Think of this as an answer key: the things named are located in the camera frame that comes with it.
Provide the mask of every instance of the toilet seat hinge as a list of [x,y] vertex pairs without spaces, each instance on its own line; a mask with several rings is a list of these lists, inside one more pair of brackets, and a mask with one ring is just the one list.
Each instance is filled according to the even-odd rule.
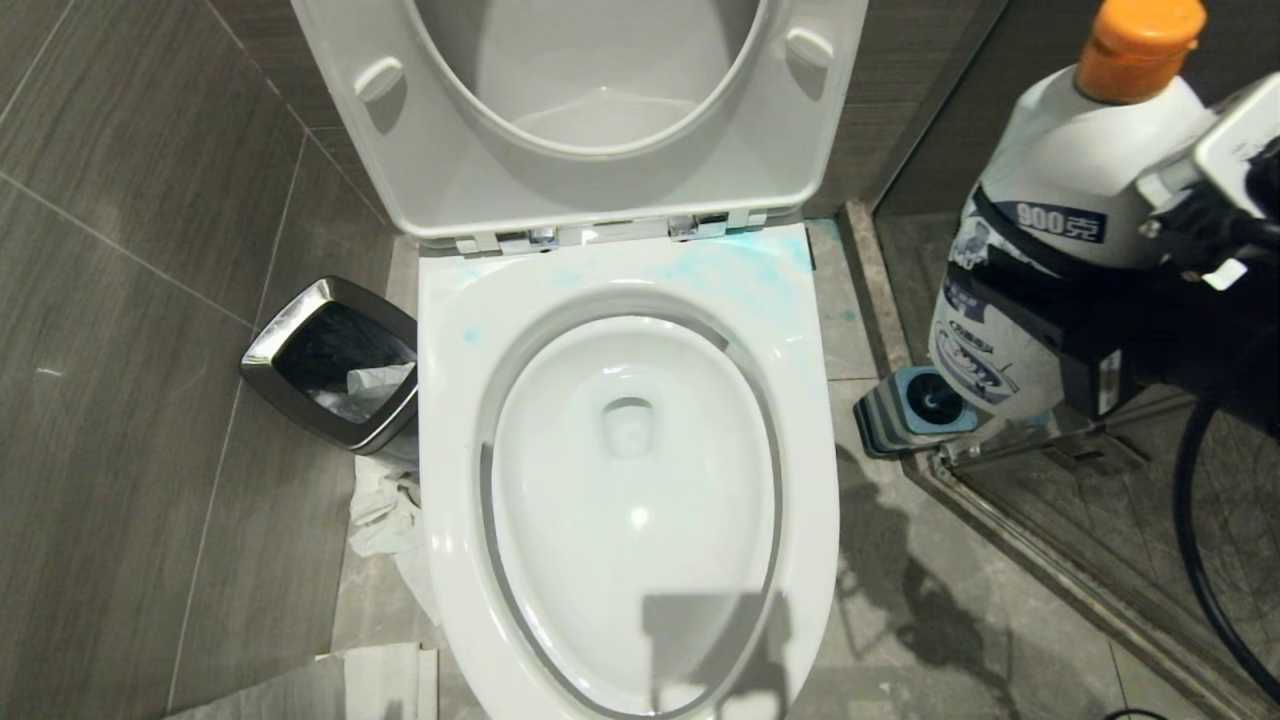
[[653,240],[666,234],[675,242],[724,237],[764,225],[768,213],[731,210],[699,215],[672,215],[589,225],[540,227],[527,231],[483,233],[454,238],[462,255],[532,255],[559,247]]

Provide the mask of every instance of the white ceramic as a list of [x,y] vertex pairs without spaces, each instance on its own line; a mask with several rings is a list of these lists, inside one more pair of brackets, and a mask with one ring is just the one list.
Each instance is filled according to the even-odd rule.
[[835,578],[804,225],[422,259],[442,621],[497,720],[777,720]]
[[822,181],[865,5],[293,0],[398,227],[558,242],[420,264],[431,575],[494,720],[800,691],[833,439],[804,227],[759,228]]
[[293,0],[390,219],[422,238],[797,208],[867,0]]

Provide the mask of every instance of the toilet seat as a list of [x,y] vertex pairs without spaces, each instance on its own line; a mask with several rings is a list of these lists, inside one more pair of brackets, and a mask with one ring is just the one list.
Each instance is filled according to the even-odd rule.
[[[562,247],[547,255],[422,259],[420,273],[424,496],[430,498],[424,503],[424,512],[431,573],[451,647],[489,714],[499,719],[538,720],[653,716],[657,711],[658,716],[703,720],[728,703],[736,714],[722,717],[776,719],[777,707],[790,705],[817,655],[831,605],[838,539],[833,438],[804,227],[773,227],[684,243],[667,237],[631,240]],[[608,675],[607,669],[590,662],[558,662],[563,659],[549,657],[552,653],[545,650],[549,643],[557,648],[585,643],[590,646],[586,655],[602,651],[602,646],[591,644],[590,632],[549,626],[550,623],[568,621],[567,618],[554,618],[557,609],[564,603],[572,606],[579,602],[567,610],[570,616],[581,618],[584,624],[594,620],[586,616],[588,607],[582,603],[588,601],[581,596],[589,594],[591,583],[603,577],[600,566],[590,568],[590,562],[581,561],[561,562],[566,571],[584,575],[562,578],[570,591],[576,582],[577,592],[567,596],[552,593],[553,602],[548,603],[541,594],[548,594],[547,585],[553,573],[547,568],[556,566],[559,559],[543,562],[543,568],[530,568],[521,559],[509,556],[516,546],[553,552],[558,542],[570,537],[549,541],[538,537],[534,538],[536,542],[521,537],[522,532],[536,528],[535,520],[549,515],[549,509],[563,505],[566,511],[581,515],[599,503],[577,505],[575,510],[581,498],[559,498],[558,502],[556,497],[535,497],[538,492],[556,492],[553,478],[521,478],[512,487],[529,491],[530,483],[541,483],[541,488],[529,491],[531,495],[526,492],[521,502],[529,506],[520,507],[512,502],[513,496],[503,495],[499,487],[502,479],[494,479],[504,473],[502,464],[507,448],[503,445],[503,424],[527,423],[529,418],[518,415],[536,411],[540,402],[531,400],[532,410],[508,409],[508,400],[522,401],[521,383],[527,384],[532,378],[539,384],[572,384],[554,379],[559,372],[556,366],[571,365],[575,361],[571,355],[581,354],[579,348],[584,343],[607,345],[609,338],[643,343],[648,342],[640,340],[646,333],[653,336],[653,342],[689,348],[690,355],[681,363],[705,363],[698,382],[710,384],[716,378],[723,380],[721,401],[733,404],[726,410],[741,414],[741,409],[753,402],[762,409],[754,425],[746,421],[745,429],[732,432],[726,427],[723,434],[737,438],[737,445],[750,446],[746,452],[753,460],[744,466],[768,462],[769,469],[767,480],[755,477],[754,483],[744,480],[741,486],[744,493],[754,487],[754,497],[760,500],[754,520],[737,523],[741,515],[751,514],[744,510],[751,503],[739,503],[739,507],[726,503],[724,510],[732,512],[728,519],[705,512],[707,519],[701,524],[708,527],[686,521],[667,528],[662,534],[675,544],[659,543],[655,550],[676,553],[678,548],[680,555],[673,557],[673,562],[678,557],[699,559],[689,568],[701,569],[708,577],[717,575],[735,561],[740,566],[730,568],[731,571],[721,573],[719,578],[710,578],[701,585],[694,582],[696,574],[686,574],[682,578],[685,584],[677,587],[669,583],[681,580],[678,570],[666,571],[668,569],[660,566],[646,570],[650,571],[646,577],[659,585],[668,582],[666,587],[649,588],[660,591],[657,594],[663,597],[730,597],[728,602],[719,605],[671,606],[677,610],[672,610],[664,623],[676,628],[681,623],[686,628],[694,626],[694,618],[701,620],[707,612],[719,614],[717,616],[724,621],[719,637],[722,642],[714,642],[717,638],[703,642],[699,647],[705,651],[707,662],[692,671],[694,680],[659,688],[662,692],[655,692],[659,707],[650,706],[648,712],[634,705],[627,706],[627,702],[637,700],[635,684],[613,694],[598,692],[599,687],[582,688],[579,683],[600,680],[602,673]],[[600,357],[603,360],[596,361],[608,361],[608,352]],[[590,365],[589,360],[582,366]],[[666,401],[658,397],[660,393],[649,396],[649,400],[653,410],[662,413],[667,410]],[[536,425],[522,429],[527,433],[532,432],[532,427]],[[544,430],[566,432],[567,427],[552,425]],[[596,450],[613,442],[593,437],[591,432],[582,430],[580,434],[584,437],[580,438],[557,437],[554,441],[559,447],[580,443],[584,448]],[[557,442],[548,439],[547,445]],[[609,452],[635,455],[636,446],[643,446],[645,439],[636,441],[634,434],[628,439],[623,433],[617,442],[625,447],[614,447]],[[538,438],[526,437],[525,447],[538,450],[543,446]],[[724,484],[730,480],[719,479],[722,487],[732,487]],[[763,484],[768,484],[767,492],[762,491]],[[567,480],[566,488],[588,492],[590,484]],[[488,502],[486,492],[492,493]],[[714,507],[713,496],[698,496],[695,492],[687,493],[685,500]],[[663,516],[672,500],[680,497],[668,493],[646,507],[653,521]],[[517,518],[521,512],[525,512],[524,530],[520,529],[521,518]],[[545,520],[549,523],[553,516]],[[622,523],[628,520],[634,523],[636,519],[621,518]],[[608,521],[599,523],[581,537],[608,537]],[[689,542],[689,533],[699,529],[719,536],[724,542]],[[767,542],[759,543],[751,552],[744,552],[741,557],[730,556],[733,547],[762,541],[763,534],[768,534]],[[591,570],[596,574],[586,577]],[[726,578],[740,580],[739,587],[724,587]],[[644,598],[635,597],[645,591],[640,585],[643,583],[625,587],[621,594],[613,596],[618,616],[643,605]],[[737,597],[732,597],[733,592],[712,591],[733,591]],[[604,592],[593,597],[609,594]],[[608,611],[599,615],[609,620]],[[531,616],[543,625],[534,626],[529,621]],[[617,616],[613,620],[614,630],[630,623]],[[645,650],[637,639],[643,633],[623,637],[625,633],[614,630],[607,629],[594,639],[609,643],[620,655],[627,655],[623,660],[630,661],[634,670],[636,653]],[[652,652],[662,655],[657,644],[653,647]],[[595,678],[585,674],[572,676],[572,670],[584,665],[600,673]],[[742,688],[735,688],[732,679],[741,679],[748,669],[751,673],[746,675],[753,678],[762,671],[773,673],[778,683],[772,700],[768,693],[736,692]],[[617,680],[620,676],[628,678],[622,671],[603,676],[603,680]]]
[[[822,182],[867,8],[867,0],[292,3],[390,220],[420,238],[472,238],[484,250],[512,231],[719,213],[744,228],[799,208]],[[657,8],[654,17],[634,22],[639,6]],[[593,13],[618,22],[593,32],[575,20]],[[561,24],[547,28],[539,17]],[[672,38],[681,42],[667,47]],[[663,72],[645,67],[650,60],[677,67]],[[530,72],[503,70],[511,65]],[[718,77],[703,77],[707,68]],[[605,104],[602,117],[589,91],[623,102]],[[625,114],[660,115],[668,102],[687,111],[654,122],[653,132],[567,142],[571,128],[618,122],[626,99],[653,102]],[[548,111],[557,132],[539,128]]]

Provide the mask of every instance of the gray tile floor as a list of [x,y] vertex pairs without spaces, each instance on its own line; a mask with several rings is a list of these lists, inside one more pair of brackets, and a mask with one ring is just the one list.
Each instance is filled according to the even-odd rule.
[[[259,324],[319,277],[380,291],[390,266],[390,228],[310,140],[296,165]],[[248,386],[242,389],[210,501],[170,708],[209,702],[329,648],[351,491],[347,452]]]
[[436,720],[436,655],[416,643],[325,655],[169,720]]
[[[1202,717],[1185,700],[902,475],[861,452],[850,407],[876,386],[833,223],[810,223],[827,348],[841,502],[841,564],[827,634],[791,720],[1025,717],[1098,720],[1143,707]],[[412,307],[412,249],[388,295]],[[442,633],[384,557],[347,553],[334,651],[442,648],[442,720],[485,717]]]

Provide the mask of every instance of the bottle label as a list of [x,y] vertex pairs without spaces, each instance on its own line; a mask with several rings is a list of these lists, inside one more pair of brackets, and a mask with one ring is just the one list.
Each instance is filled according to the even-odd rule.
[[[1030,210],[1027,214],[1032,222]],[[1062,218],[1065,232],[1066,215]],[[1100,218],[1097,232],[1101,238],[1106,219],[1101,215]],[[970,197],[961,214],[960,228],[951,245],[948,259],[960,268],[973,269],[987,263],[987,252],[992,247],[998,247],[1016,260],[1052,277],[1052,273],[1005,240],[982,217]],[[1032,418],[1044,413],[1062,397],[1057,357],[998,307],[977,297],[950,277],[945,277],[942,287],[938,288],[929,355],[951,387],[975,407],[992,415],[1009,420]]]
[[1107,236],[1107,217],[1093,210],[1011,200],[996,209],[1028,232],[1056,234],[1064,240],[1101,245]]

